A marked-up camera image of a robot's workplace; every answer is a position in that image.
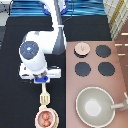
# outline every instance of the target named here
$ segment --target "brown circle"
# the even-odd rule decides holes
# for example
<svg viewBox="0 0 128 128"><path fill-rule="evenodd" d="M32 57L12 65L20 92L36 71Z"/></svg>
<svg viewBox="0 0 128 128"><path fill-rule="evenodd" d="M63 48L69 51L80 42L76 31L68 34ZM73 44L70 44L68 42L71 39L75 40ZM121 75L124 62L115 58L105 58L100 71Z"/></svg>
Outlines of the brown circle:
<svg viewBox="0 0 128 128"><path fill-rule="evenodd" d="M86 55L90 52L90 47L88 44L81 42L75 46L75 52L78 55Z"/></svg>

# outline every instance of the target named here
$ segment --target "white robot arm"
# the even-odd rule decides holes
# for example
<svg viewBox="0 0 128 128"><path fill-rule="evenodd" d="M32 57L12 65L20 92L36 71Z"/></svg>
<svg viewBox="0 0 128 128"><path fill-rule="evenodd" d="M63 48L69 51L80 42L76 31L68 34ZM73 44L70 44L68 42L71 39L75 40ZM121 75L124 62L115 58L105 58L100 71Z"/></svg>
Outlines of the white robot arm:
<svg viewBox="0 0 128 128"><path fill-rule="evenodd" d="M38 83L37 79L44 76L45 79L47 78L44 80L45 82L49 82L50 78L61 77L61 69L58 67L53 70L47 69L44 54L60 55L65 51L67 45L58 2L56 0L40 1L50 9L54 30L28 32L19 48L20 58L23 62L19 74L22 79L34 79L35 83Z"/></svg>

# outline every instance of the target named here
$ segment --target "black table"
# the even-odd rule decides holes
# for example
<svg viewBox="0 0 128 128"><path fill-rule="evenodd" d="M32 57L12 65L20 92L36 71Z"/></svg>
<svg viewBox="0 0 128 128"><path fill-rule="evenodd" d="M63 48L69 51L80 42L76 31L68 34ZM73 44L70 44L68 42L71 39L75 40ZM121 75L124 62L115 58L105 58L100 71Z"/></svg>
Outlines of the black table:
<svg viewBox="0 0 128 128"><path fill-rule="evenodd" d="M65 22L67 41L110 41L107 16L73 17ZM50 30L51 17L9 17L0 50L0 128L35 128L35 116L40 106L41 85L19 80L19 46L28 31ZM59 128L66 128L66 57L45 55L48 66L62 69L60 79L51 79L47 91L51 94L48 107L60 117Z"/></svg>

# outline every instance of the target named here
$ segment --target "pink mat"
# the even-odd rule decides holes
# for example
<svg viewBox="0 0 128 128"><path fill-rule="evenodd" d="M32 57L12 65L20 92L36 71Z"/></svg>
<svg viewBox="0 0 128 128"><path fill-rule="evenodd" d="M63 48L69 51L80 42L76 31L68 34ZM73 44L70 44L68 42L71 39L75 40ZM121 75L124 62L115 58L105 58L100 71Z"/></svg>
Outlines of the pink mat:
<svg viewBox="0 0 128 128"><path fill-rule="evenodd" d="M115 47L112 41L85 41L89 44L90 52L85 58L78 58L74 54L75 45L79 42L68 42L66 49L66 128L90 128L78 117L75 109L76 97L79 92L89 86L100 87L106 90L119 103L125 99L126 87ZM112 54L107 58L97 56L95 50L98 45L107 45ZM80 77L75 73L78 62L87 62L91 67L88 76ZM115 67L114 75L102 76L98 71L101 62L110 62ZM128 111L116 112L113 122L106 128L128 128Z"/></svg>

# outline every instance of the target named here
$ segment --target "black circle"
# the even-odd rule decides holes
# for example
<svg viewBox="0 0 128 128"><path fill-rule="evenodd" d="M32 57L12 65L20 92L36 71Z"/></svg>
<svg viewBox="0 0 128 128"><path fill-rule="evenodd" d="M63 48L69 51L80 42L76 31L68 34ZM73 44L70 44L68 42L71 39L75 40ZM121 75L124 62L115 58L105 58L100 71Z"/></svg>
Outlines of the black circle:
<svg viewBox="0 0 128 128"><path fill-rule="evenodd" d="M106 45L99 45L96 48L96 54L102 58L106 58L111 55L111 49Z"/></svg>
<svg viewBox="0 0 128 128"><path fill-rule="evenodd" d="M74 54L77 56L77 57L79 57L79 58L84 58L84 57L86 57L88 54L85 54L85 55L80 55L80 54L78 54L76 51L75 51L75 49L74 49Z"/></svg>
<svg viewBox="0 0 128 128"><path fill-rule="evenodd" d="M112 76L115 73L114 66L109 62L102 62L98 66L100 74L103 76Z"/></svg>
<svg viewBox="0 0 128 128"><path fill-rule="evenodd" d="M87 76L89 75L90 71L91 71L91 68L89 64L86 62L79 62L75 66L75 72L79 76L82 76L82 77Z"/></svg>

